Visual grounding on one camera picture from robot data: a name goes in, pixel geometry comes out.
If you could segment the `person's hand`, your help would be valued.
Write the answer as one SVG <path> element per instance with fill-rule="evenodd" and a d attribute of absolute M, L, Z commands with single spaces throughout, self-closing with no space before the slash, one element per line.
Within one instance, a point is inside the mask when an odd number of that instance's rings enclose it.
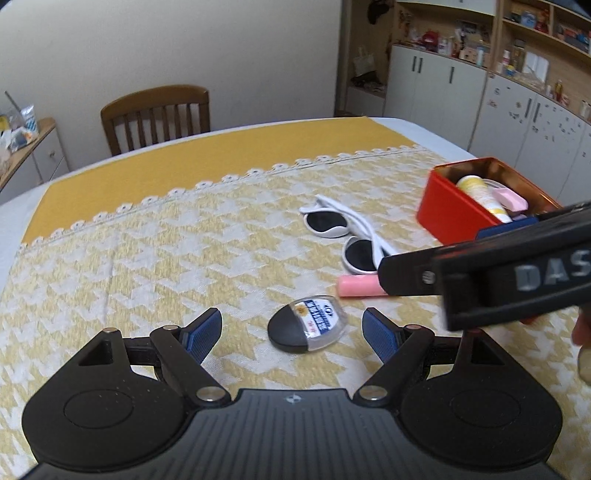
<path fill-rule="evenodd" d="M 586 304 L 579 308 L 578 318 L 572 331 L 572 341 L 579 348 L 577 369 L 579 378 L 591 385 L 591 307 Z"/>

